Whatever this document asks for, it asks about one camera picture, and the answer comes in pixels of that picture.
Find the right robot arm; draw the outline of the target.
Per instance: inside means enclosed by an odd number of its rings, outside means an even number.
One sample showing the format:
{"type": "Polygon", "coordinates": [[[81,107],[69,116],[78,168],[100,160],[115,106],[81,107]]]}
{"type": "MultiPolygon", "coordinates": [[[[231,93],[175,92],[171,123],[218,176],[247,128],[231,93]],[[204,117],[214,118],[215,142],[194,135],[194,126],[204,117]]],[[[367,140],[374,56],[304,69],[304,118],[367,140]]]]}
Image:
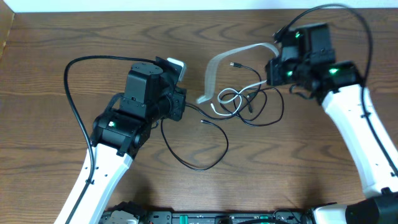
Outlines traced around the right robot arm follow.
{"type": "Polygon", "coordinates": [[[338,128],[354,160],[365,200],[320,205],[302,223],[397,223],[397,149],[384,128],[355,64],[337,63],[326,23],[275,35],[281,53],[266,65],[270,86],[302,87],[338,128]]]}

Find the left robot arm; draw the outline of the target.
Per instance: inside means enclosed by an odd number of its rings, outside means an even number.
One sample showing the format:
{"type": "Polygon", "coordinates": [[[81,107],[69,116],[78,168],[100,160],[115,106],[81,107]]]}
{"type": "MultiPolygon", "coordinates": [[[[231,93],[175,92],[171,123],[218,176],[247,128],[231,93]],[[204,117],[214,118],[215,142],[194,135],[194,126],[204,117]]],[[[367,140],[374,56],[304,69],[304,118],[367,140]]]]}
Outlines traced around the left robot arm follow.
{"type": "Polygon", "coordinates": [[[93,123],[83,167],[56,223],[98,223],[111,194],[160,119],[180,121],[187,67],[174,58],[132,65],[125,91],[93,123]]]}

